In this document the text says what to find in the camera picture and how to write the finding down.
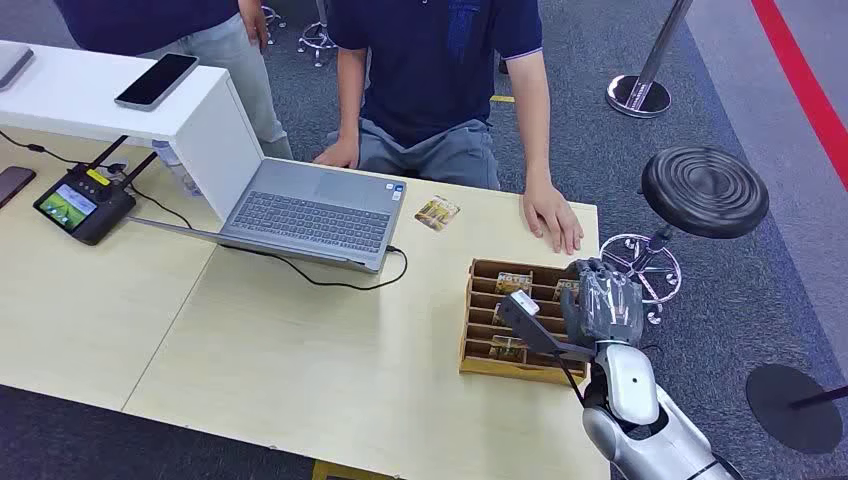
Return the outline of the person's left hand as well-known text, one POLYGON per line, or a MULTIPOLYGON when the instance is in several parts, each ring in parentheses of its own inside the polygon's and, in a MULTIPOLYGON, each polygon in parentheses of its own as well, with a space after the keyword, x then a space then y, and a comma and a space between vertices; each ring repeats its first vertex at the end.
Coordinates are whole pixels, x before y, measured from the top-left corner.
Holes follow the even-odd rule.
POLYGON ((537 238, 550 234, 555 252, 572 255, 581 249, 584 231, 566 201, 550 180, 526 181, 522 207, 528 227, 537 238))

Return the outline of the person's right hand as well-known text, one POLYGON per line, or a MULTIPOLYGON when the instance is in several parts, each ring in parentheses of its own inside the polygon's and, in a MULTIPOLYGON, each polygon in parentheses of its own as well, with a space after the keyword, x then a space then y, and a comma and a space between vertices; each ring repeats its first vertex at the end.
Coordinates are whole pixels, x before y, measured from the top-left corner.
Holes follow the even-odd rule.
POLYGON ((357 138, 339 138, 315 159, 314 163, 338 168, 356 169, 359 161, 357 138))

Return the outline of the person's hand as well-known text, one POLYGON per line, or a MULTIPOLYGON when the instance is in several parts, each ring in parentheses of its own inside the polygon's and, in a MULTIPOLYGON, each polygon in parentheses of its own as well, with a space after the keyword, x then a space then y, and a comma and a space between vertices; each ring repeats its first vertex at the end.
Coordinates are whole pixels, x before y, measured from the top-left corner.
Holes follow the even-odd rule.
POLYGON ((238 0, 238 7, 249 42, 260 50, 268 46, 269 34, 261 0, 238 0))

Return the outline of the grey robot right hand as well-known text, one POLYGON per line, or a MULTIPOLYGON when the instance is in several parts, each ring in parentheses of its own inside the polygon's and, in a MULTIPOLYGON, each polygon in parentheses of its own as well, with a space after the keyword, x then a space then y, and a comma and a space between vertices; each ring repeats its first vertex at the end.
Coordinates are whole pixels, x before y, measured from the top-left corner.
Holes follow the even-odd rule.
POLYGON ((598 258, 573 261, 565 270, 575 290, 563 288, 560 307, 566 335, 574 344, 600 341, 637 344, 644 330, 642 286, 598 258))

